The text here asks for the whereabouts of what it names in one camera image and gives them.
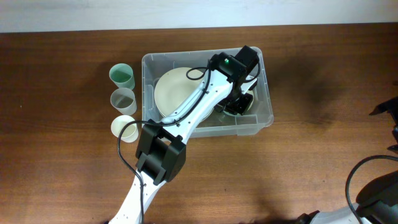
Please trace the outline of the white small bowl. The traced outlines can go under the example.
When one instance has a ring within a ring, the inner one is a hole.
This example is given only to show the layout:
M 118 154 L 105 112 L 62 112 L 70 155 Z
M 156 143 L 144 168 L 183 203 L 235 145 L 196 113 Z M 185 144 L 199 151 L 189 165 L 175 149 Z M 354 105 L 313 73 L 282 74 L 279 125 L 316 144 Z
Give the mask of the white small bowl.
M 240 90 L 241 90 L 240 94 L 236 94 L 235 95 L 236 98 L 234 100 L 238 99 L 242 94 L 245 94 L 245 93 L 250 93 L 254 97 L 254 89 L 257 86 L 257 81 L 258 81 L 258 79 L 255 78 L 254 81 L 250 81 L 249 83 L 243 83 L 240 88 Z

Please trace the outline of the beige plate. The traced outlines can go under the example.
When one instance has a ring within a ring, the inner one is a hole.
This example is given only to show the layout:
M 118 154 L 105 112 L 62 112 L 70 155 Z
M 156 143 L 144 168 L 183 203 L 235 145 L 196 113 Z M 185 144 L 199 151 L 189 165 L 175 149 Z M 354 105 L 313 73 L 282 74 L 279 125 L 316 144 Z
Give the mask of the beige plate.
M 155 84 L 154 101 L 159 111 L 160 121 L 174 113 L 174 111 L 197 89 L 202 82 L 190 80 L 186 77 L 189 67 L 178 67 L 163 74 Z

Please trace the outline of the grey cup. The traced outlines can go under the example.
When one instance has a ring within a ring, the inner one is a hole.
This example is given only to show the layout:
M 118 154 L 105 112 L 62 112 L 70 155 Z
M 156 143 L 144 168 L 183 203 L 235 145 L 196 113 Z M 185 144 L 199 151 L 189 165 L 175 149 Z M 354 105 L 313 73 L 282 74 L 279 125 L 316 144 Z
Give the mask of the grey cup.
M 137 111 L 134 92 L 129 88 L 118 88 L 110 97 L 111 105 L 123 115 L 133 115 Z

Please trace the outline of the mint green cup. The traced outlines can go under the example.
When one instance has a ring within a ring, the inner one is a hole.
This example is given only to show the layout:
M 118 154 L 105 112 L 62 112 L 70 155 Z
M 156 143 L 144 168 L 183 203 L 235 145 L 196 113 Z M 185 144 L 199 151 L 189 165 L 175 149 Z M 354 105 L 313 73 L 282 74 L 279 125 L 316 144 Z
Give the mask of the mint green cup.
M 109 77 L 118 88 L 133 90 L 136 83 L 133 69 L 125 63 L 119 63 L 111 67 Z

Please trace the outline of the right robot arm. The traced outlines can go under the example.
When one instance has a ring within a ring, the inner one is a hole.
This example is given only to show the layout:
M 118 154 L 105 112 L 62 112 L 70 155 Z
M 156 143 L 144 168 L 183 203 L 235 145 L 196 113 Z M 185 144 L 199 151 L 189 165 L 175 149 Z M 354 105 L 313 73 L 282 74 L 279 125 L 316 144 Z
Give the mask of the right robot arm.
M 355 172 L 365 163 L 375 160 L 397 161 L 397 156 L 375 155 L 359 161 L 350 171 L 345 182 L 347 206 L 333 212 L 315 211 L 303 213 L 294 223 L 397 223 L 397 171 L 382 175 L 366 184 L 351 201 L 349 187 Z

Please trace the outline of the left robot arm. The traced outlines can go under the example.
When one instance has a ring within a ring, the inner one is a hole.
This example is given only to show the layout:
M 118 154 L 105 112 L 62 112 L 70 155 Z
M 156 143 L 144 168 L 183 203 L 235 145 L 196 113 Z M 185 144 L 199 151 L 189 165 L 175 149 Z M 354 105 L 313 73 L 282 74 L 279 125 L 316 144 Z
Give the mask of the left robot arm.
M 207 62 L 203 81 L 168 117 L 141 121 L 132 186 L 110 223 L 143 223 L 159 189 L 170 182 L 186 161 L 186 146 L 195 128 L 211 111 L 244 114 L 253 101 L 248 92 L 257 84 L 258 53 L 245 45 L 235 56 L 215 54 Z

